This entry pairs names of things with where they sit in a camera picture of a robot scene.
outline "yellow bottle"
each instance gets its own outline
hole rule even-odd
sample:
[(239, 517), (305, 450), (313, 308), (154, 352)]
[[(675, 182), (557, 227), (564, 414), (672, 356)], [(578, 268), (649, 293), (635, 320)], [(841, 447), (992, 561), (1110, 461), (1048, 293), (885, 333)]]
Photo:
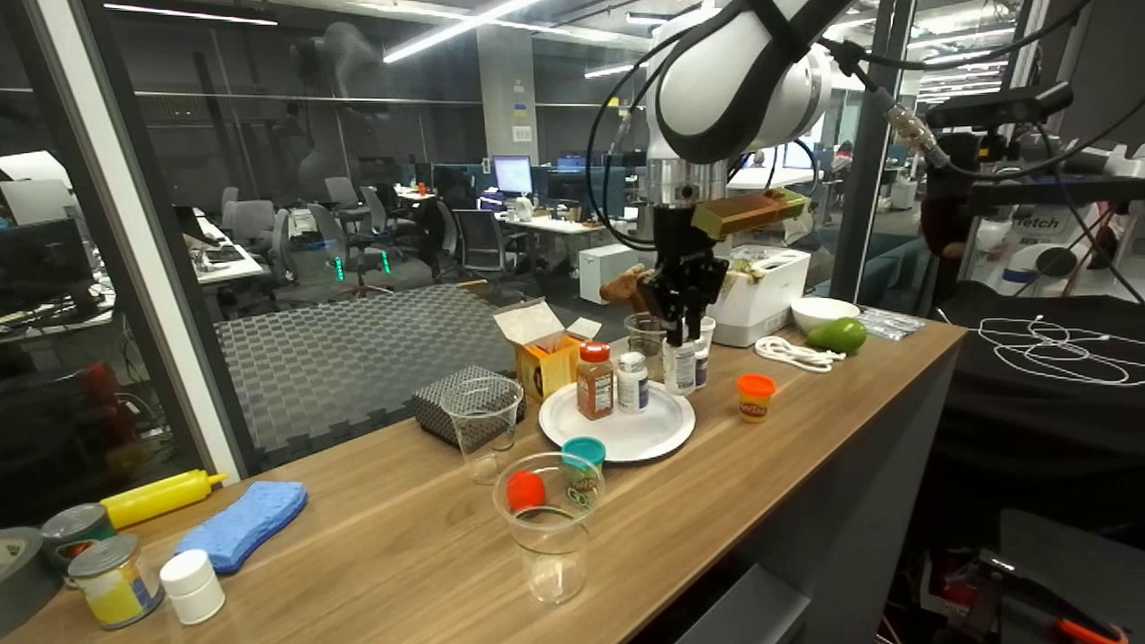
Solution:
[(212, 476), (204, 469), (189, 469), (189, 472), (105, 497), (101, 504), (105, 504), (111, 525), (125, 530), (125, 525), (148, 524), (154, 517), (198, 504), (198, 500), (212, 497), (213, 486), (220, 486), (220, 476)]

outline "wooden countertop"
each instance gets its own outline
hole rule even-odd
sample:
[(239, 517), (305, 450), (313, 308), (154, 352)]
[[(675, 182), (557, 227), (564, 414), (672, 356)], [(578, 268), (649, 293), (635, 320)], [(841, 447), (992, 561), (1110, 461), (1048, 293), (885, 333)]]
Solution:
[[(530, 597), (490, 489), (464, 480), (449, 447), (398, 424), (261, 476), (299, 480), (311, 504), (220, 581), (228, 605), (212, 624), (182, 629), (162, 605), (107, 633), (75, 592), (61, 592), (15, 641), (626, 641), (938, 370), (959, 337), (955, 326), (922, 326), (901, 345), (868, 339), (830, 376), (717, 346), (708, 388), (691, 399), (691, 443), (606, 469), (590, 581), (561, 610)], [(761, 424), (742, 424), (734, 406), (734, 376), (749, 370), (781, 379)], [(535, 447), (547, 439), (530, 413), (517, 454)], [(134, 525), (142, 559), (158, 571), (237, 495)]]

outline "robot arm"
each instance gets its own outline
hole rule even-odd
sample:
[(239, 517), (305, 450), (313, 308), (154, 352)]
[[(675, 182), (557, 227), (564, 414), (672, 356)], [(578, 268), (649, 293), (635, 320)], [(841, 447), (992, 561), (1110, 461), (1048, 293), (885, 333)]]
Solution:
[[(730, 0), (663, 58), (651, 128), (686, 164), (794, 141), (819, 119), (830, 94), (827, 58), (811, 45), (847, 4)], [(664, 204), (651, 214), (659, 264), (640, 276), (635, 302), (664, 320), (670, 345), (681, 346), (696, 337), (722, 287), (727, 260), (713, 249), (727, 233), (796, 214), (801, 200), (790, 194), (696, 200), (694, 185), (663, 194)]]

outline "blue sponge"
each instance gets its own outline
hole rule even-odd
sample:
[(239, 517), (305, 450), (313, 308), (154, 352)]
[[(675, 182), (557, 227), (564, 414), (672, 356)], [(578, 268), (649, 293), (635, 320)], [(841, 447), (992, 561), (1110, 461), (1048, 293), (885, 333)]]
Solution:
[(309, 489), (299, 482), (251, 482), (239, 500), (189, 530), (175, 550), (206, 550), (213, 574), (231, 578), (251, 550), (291, 525), (305, 504)]

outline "orange cup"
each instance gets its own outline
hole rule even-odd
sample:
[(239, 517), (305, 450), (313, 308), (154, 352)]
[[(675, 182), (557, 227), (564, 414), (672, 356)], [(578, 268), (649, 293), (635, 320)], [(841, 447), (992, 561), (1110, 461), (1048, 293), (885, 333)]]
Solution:
[(775, 399), (775, 379), (761, 376), (761, 373), (743, 373), (738, 379), (738, 393), (742, 393), (742, 414), (743, 420), (761, 420), (765, 410), (773, 406)]

